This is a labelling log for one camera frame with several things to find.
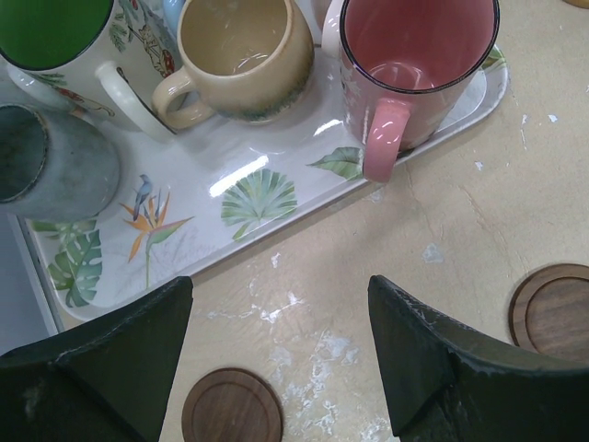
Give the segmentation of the red floral mug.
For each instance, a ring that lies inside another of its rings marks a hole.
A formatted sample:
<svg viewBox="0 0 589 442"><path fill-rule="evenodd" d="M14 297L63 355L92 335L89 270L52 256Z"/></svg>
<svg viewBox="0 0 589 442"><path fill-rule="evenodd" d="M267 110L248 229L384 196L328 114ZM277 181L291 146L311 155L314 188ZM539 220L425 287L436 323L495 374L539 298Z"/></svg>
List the red floral mug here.
<svg viewBox="0 0 589 442"><path fill-rule="evenodd" d="M493 49L500 5L477 0L346 1L340 14L345 122L363 175L387 182L425 142Z"/></svg>

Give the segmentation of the tan stoneware mug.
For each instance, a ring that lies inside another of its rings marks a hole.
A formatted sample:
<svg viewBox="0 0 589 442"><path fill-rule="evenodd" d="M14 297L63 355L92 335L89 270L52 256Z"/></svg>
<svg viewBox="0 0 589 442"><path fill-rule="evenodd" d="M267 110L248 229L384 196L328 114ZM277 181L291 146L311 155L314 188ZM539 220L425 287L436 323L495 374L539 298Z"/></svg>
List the tan stoneware mug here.
<svg viewBox="0 0 589 442"><path fill-rule="evenodd" d="M156 115L174 129L214 113L263 123L291 108L315 58L306 19L294 1L188 1L179 16L183 66L156 88Z"/></svg>

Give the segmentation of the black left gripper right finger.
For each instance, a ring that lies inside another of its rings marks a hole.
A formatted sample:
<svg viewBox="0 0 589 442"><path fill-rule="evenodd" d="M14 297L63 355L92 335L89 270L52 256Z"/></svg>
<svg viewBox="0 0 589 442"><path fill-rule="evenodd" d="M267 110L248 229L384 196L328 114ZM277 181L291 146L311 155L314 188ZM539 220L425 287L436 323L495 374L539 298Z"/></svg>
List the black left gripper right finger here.
<svg viewBox="0 0 589 442"><path fill-rule="evenodd" d="M382 275L369 318L402 441L585 441L588 368L494 339Z"/></svg>

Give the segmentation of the floral serving tray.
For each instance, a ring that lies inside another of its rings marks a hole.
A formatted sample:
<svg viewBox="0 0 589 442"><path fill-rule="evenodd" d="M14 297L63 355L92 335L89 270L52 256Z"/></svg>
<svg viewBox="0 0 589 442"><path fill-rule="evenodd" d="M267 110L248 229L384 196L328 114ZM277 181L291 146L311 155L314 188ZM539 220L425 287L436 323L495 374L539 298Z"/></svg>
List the floral serving tray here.
<svg viewBox="0 0 589 442"><path fill-rule="evenodd" d="M340 64L317 52L300 102L262 126L215 116L169 145L107 122L121 181L99 215L24 222L54 321L88 321L179 275L193 275L360 188Z"/></svg>

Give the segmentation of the pink mug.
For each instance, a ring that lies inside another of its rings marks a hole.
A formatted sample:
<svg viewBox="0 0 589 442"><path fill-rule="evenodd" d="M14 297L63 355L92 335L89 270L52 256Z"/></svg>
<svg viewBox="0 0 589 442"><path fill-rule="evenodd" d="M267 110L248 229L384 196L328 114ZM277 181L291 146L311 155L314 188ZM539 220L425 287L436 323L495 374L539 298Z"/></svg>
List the pink mug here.
<svg viewBox="0 0 589 442"><path fill-rule="evenodd" d="M343 1L320 1L320 6L321 49L327 56L339 59L341 52L340 17Z"/></svg>

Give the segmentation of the dark walnut coaster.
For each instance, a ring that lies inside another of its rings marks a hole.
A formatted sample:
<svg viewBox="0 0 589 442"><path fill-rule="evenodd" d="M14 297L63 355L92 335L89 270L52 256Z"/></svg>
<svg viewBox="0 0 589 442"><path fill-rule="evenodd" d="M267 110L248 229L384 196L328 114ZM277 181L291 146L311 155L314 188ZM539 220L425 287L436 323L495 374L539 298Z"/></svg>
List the dark walnut coaster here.
<svg viewBox="0 0 589 442"><path fill-rule="evenodd" d="M181 430L186 441L283 440L280 399L258 374L241 367L216 369L191 388Z"/></svg>
<svg viewBox="0 0 589 442"><path fill-rule="evenodd" d="M532 272L513 292L508 325L515 345L586 364L588 267L557 263Z"/></svg>

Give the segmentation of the grey stoneware cup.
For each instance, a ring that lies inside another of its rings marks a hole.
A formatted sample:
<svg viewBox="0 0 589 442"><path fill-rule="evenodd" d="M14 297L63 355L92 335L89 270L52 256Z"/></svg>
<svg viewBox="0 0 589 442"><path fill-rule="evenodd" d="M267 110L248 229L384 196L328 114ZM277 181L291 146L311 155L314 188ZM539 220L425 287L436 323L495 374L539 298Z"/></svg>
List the grey stoneware cup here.
<svg viewBox="0 0 589 442"><path fill-rule="evenodd" d="M1 106L1 210L49 223L97 215L121 177L115 146L92 124L25 104Z"/></svg>

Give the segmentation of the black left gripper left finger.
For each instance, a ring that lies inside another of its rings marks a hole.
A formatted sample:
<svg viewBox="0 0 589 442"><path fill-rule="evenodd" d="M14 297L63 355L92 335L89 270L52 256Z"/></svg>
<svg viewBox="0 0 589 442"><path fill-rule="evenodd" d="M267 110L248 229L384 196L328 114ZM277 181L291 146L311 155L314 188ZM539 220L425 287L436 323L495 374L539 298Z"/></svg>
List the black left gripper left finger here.
<svg viewBox="0 0 589 442"><path fill-rule="evenodd" d="M188 327L192 280L1 356L4 441L157 441Z"/></svg>

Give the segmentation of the green interior mug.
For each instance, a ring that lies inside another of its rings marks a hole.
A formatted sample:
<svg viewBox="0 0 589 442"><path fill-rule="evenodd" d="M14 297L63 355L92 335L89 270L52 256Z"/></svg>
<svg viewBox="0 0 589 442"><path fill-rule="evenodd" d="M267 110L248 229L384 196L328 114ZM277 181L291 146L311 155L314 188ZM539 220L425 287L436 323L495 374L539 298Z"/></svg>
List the green interior mug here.
<svg viewBox="0 0 589 442"><path fill-rule="evenodd" d="M4 1L1 55L59 96L159 143L156 87L182 65L163 19L144 1Z"/></svg>

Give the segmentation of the light blue mug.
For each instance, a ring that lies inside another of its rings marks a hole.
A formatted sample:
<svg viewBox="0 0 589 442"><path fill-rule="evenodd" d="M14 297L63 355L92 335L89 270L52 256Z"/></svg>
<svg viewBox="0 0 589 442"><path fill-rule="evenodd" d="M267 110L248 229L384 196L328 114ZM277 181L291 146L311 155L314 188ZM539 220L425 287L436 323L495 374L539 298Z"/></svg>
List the light blue mug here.
<svg viewBox="0 0 589 442"><path fill-rule="evenodd" d="M163 0L162 9L164 18L172 35L177 36L179 27L179 17L184 7L185 0Z"/></svg>

